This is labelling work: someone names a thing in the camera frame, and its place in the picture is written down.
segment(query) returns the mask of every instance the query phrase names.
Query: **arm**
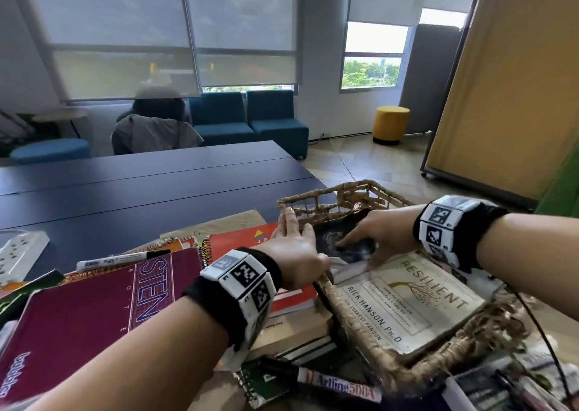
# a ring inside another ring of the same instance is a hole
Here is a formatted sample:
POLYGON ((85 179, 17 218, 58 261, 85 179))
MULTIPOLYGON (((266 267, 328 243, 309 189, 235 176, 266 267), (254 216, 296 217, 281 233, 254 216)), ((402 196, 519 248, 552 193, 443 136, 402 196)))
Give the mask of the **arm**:
MULTIPOLYGON (((371 237, 380 247, 371 264, 420 247, 412 235, 424 205, 375 210, 340 246, 371 237)), ((579 220, 567 217, 508 214, 497 219, 479 241, 481 267, 515 289, 539 298, 579 320, 579 220)))
MULTIPOLYGON (((271 240, 256 247, 281 270, 284 289, 315 281, 329 259, 315 249, 311 225, 303 232, 292 210, 271 240)), ((123 336, 45 394, 30 411, 185 410, 213 374, 229 344, 224 327, 184 297, 123 336)))

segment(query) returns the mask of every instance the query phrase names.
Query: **dark blue table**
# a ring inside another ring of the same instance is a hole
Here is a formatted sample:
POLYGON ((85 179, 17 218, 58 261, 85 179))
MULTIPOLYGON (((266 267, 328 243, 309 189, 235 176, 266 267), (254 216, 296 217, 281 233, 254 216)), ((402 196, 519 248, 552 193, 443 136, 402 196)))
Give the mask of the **dark blue table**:
POLYGON ((48 234, 32 279, 250 209, 272 222, 278 199, 315 188, 272 141, 4 167, 0 229, 48 234))

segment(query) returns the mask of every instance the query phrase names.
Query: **hand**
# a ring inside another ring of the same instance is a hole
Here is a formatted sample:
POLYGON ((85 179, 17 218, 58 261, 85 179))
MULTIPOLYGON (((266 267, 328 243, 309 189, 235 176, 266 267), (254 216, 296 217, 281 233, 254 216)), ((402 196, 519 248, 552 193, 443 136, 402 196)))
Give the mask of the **hand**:
POLYGON ((282 287, 287 290, 314 283, 329 269, 328 256, 318 254, 315 249, 314 228, 306 224, 300 234, 298 219, 292 208, 281 212, 271 239, 254 246, 253 249, 260 250, 275 260, 284 279, 282 287))
POLYGON ((381 265, 393 255, 412 252, 420 246, 412 228, 423 208, 424 205, 414 205, 370 211, 336 246, 344 247, 368 237, 375 240, 379 247, 368 261, 369 268, 381 265))

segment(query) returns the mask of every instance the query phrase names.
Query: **wristband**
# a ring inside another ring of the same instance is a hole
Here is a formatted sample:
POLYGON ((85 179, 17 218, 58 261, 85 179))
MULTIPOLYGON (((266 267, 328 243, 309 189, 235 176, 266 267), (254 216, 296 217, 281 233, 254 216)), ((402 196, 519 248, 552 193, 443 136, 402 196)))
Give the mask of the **wristband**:
POLYGON ((229 346, 238 351, 259 333, 281 284, 280 268, 270 256, 241 247, 202 270, 183 295, 227 330, 229 346))
POLYGON ((464 196, 443 196, 416 218, 412 234, 440 261, 470 273, 481 269, 476 246, 492 223, 509 213, 505 208, 464 196))

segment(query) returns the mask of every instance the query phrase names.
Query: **maroon notebook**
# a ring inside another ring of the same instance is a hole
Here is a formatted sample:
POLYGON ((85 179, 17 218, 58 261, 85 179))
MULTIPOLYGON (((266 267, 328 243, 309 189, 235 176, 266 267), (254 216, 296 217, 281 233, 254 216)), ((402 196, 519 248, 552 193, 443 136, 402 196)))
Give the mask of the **maroon notebook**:
POLYGON ((34 294, 0 358, 0 406, 58 385, 180 298, 200 270, 189 247, 34 294))

